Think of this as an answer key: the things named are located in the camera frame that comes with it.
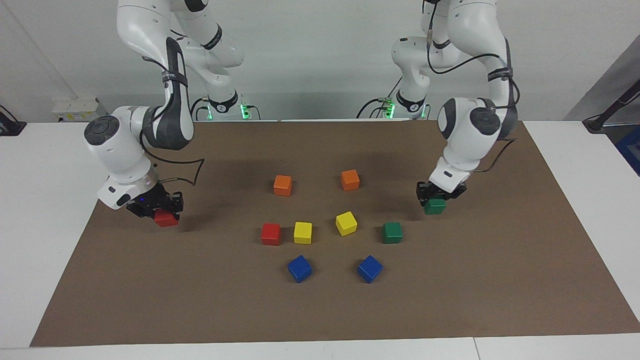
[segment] blue block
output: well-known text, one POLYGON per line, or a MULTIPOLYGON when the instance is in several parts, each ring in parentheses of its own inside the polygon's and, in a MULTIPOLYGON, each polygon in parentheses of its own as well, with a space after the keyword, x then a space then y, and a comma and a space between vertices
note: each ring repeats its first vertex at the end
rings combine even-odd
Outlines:
POLYGON ((373 280, 380 274, 382 271, 382 264, 376 260, 373 256, 369 255, 366 259, 358 266, 358 274, 362 276, 364 281, 367 283, 373 282, 373 280))
POLYGON ((302 255, 291 261, 287 268, 298 284, 311 275, 311 264, 302 255))

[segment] toy block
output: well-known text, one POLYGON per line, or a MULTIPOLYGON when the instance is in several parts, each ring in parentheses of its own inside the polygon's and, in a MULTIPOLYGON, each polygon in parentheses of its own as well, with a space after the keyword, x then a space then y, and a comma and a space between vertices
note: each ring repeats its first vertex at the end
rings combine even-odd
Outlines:
POLYGON ((380 274, 382 268, 382 264, 380 264, 376 258, 369 255, 360 263, 360 266, 358 266, 358 274, 362 276, 364 281, 370 284, 380 274))
POLYGON ((429 199, 424 205, 424 213, 427 215, 440 215, 447 207, 444 199, 429 199))
POLYGON ((358 222, 353 217, 352 212, 347 212, 335 217, 335 226, 338 228, 340 235, 347 236, 353 234, 358 229, 358 222))
POLYGON ((382 229, 385 235, 383 243, 397 244, 402 241, 402 227, 399 222, 387 222, 382 229))
POLYGON ((293 230, 293 242, 296 244, 311 245, 311 232, 313 225, 310 222, 296 222, 293 230))
POLYGON ((299 284, 303 282, 307 277, 311 275, 311 264, 300 255, 287 265, 289 273, 293 276, 293 279, 299 284))
POLYGON ((263 245, 278 246, 280 244, 280 225, 264 224, 261 238, 263 245))
POLYGON ((154 213, 154 221, 160 227, 169 227, 178 225, 178 219, 169 211, 158 209, 154 213))
POLYGON ((273 183, 273 193, 278 196, 291 196, 291 176, 278 175, 273 183))
POLYGON ((356 170, 343 171, 340 176, 340 181, 342 183, 342 188, 346 192, 356 190, 360 187, 360 177, 358 177, 358 172, 356 170))

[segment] white wall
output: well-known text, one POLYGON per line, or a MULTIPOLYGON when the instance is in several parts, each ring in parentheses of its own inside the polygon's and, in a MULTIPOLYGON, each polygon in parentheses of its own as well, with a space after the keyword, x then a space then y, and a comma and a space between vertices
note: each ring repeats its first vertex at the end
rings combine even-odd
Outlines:
MULTIPOLYGON (((79 95, 108 110, 159 104, 155 66, 119 40, 116 0, 3 0, 79 95)), ((386 95, 400 72, 393 42, 420 35, 419 0, 212 1, 218 22, 246 52, 231 69, 237 87, 269 119, 348 118, 386 95)), ((640 33, 640 2, 499 1, 499 21, 513 51, 526 120, 560 120, 640 33)), ((0 24, 0 101, 27 121, 47 121, 52 87, 0 24)), ((486 95, 486 74, 471 64, 433 76, 429 102, 486 95)), ((191 82, 194 96, 204 87, 191 82)))

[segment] red block in gripper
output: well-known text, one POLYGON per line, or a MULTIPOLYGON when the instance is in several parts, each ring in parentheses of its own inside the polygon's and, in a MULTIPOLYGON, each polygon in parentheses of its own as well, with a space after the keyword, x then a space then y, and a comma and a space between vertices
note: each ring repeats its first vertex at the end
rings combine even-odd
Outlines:
POLYGON ((154 221, 160 227, 169 227, 169 226, 178 225, 178 220, 175 218, 175 216, 172 213, 163 209, 156 210, 156 212, 154 213, 154 221))

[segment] yellow block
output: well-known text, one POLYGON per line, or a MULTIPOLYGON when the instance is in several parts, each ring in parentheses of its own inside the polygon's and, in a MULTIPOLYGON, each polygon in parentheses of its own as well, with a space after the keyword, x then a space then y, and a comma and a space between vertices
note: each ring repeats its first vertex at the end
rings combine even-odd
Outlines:
POLYGON ((356 218, 353 217, 352 212, 349 211, 335 217, 335 226, 338 228, 338 231, 340 231, 340 235, 347 236, 356 232, 358 222, 356 218))
POLYGON ((313 230, 313 225, 310 222, 296 222, 296 227, 293 231, 293 242, 311 245, 311 230, 313 230))

